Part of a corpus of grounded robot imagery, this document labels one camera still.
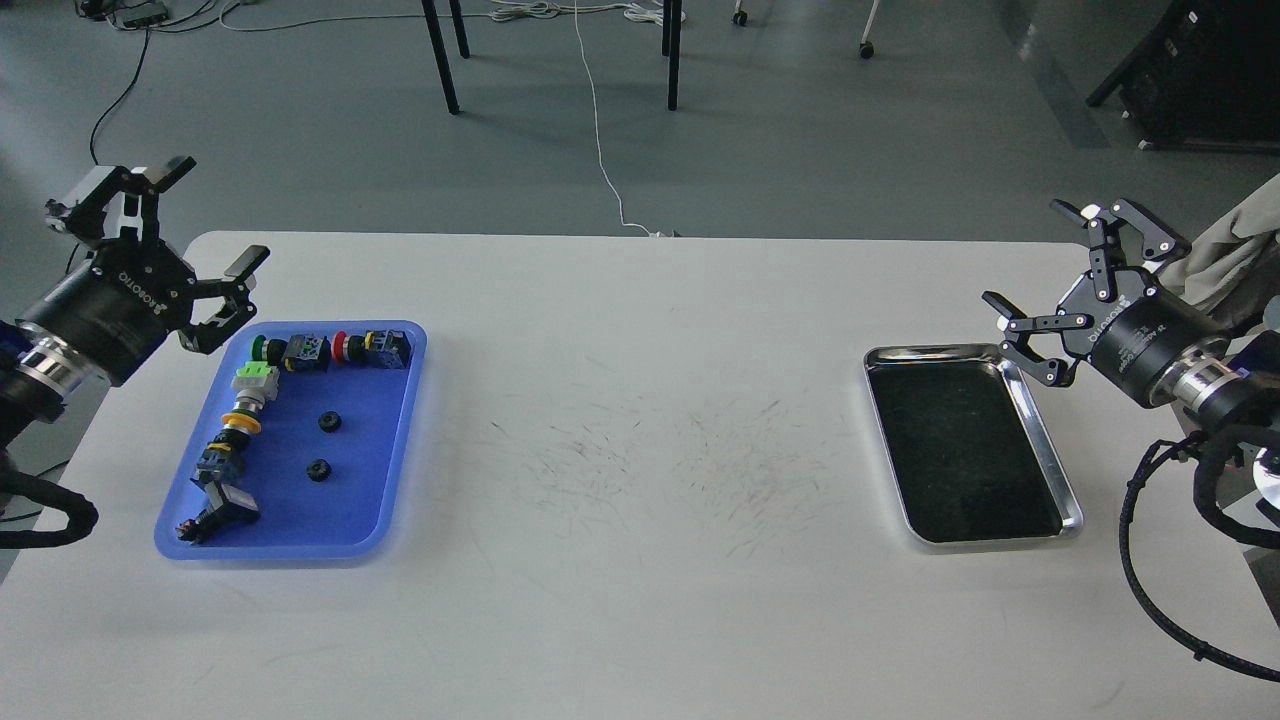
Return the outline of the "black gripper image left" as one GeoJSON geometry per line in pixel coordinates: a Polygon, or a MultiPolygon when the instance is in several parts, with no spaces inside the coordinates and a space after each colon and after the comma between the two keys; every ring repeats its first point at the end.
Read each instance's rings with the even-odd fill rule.
{"type": "Polygon", "coordinates": [[[157,200],[197,165],[192,156],[164,167],[95,167],[61,201],[49,200],[45,223],[90,251],[74,272],[18,315],[92,363],[122,386],[178,331],[184,350],[212,354],[257,313],[253,273],[270,249],[250,245],[221,279],[195,281],[195,269],[159,237],[157,200]],[[119,236],[105,236],[108,209],[124,197],[119,236]],[[221,299],[206,322],[189,323],[195,300],[221,299]]]}

